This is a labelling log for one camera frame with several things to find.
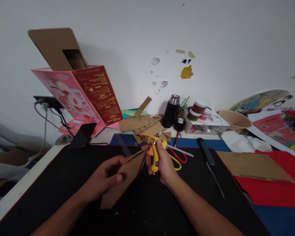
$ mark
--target black phone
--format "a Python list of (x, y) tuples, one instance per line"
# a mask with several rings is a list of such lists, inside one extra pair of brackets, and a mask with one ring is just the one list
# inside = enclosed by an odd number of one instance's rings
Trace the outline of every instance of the black phone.
[(75, 137), (69, 144), (68, 149), (83, 148), (87, 145), (94, 129), (96, 123), (84, 124), (80, 127)]

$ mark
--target white desk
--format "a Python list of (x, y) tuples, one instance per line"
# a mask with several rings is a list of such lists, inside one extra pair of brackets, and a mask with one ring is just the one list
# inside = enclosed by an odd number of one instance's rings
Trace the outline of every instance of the white desk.
[[(90, 143), (110, 143), (113, 135), (120, 133), (119, 130), (105, 128), (97, 137), (92, 138)], [(219, 140), (218, 135), (207, 135), (207, 134), (186, 134), (181, 132), (182, 138), (203, 138), (203, 139), (214, 139)], [(53, 146), (39, 162), (8, 192), (4, 198), (0, 201), (0, 220), (7, 214), (7, 212), (14, 206), (14, 204), (22, 197), (26, 190), (33, 184), (48, 164), (55, 158), (55, 156), (61, 151), (66, 145)]]

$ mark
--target silver thermos cap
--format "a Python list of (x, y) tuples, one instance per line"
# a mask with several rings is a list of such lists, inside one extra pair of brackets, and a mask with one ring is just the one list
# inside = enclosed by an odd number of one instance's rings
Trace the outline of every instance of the silver thermos cap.
[(170, 104), (173, 104), (173, 105), (179, 105), (179, 103), (180, 103), (180, 97), (178, 95), (172, 95), (170, 97), (170, 99), (168, 100), (168, 102)]

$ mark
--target wall socket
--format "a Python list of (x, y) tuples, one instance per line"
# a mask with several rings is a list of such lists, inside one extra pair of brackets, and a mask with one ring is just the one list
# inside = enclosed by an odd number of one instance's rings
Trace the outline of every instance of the wall socket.
[(64, 108), (60, 102), (58, 102), (57, 99), (55, 99), (55, 97), (46, 97), (46, 96), (34, 96), (34, 98), (36, 99), (36, 101), (38, 99), (44, 99), (44, 102), (47, 103), (49, 105), (49, 108), (54, 108), (55, 110), (60, 110), (62, 108)]

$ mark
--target white lid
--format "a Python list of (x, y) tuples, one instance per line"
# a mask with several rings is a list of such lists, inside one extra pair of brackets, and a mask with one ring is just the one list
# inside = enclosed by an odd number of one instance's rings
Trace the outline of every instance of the white lid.
[(195, 113), (195, 112), (193, 112), (191, 109), (189, 110), (189, 112), (191, 113), (191, 115), (194, 115), (194, 116), (201, 116), (201, 114)]
[(196, 100), (194, 103), (195, 103), (198, 107), (203, 107), (203, 108), (205, 108), (205, 107), (208, 107), (208, 106), (209, 106), (208, 102), (206, 102), (206, 101), (204, 101), (204, 100)]
[(204, 110), (203, 114), (205, 114), (205, 115), (211, 115), (211, 114), (212, 114), (212, 110), (209, 109), (209, 108), (206, 108), (206, 109)]

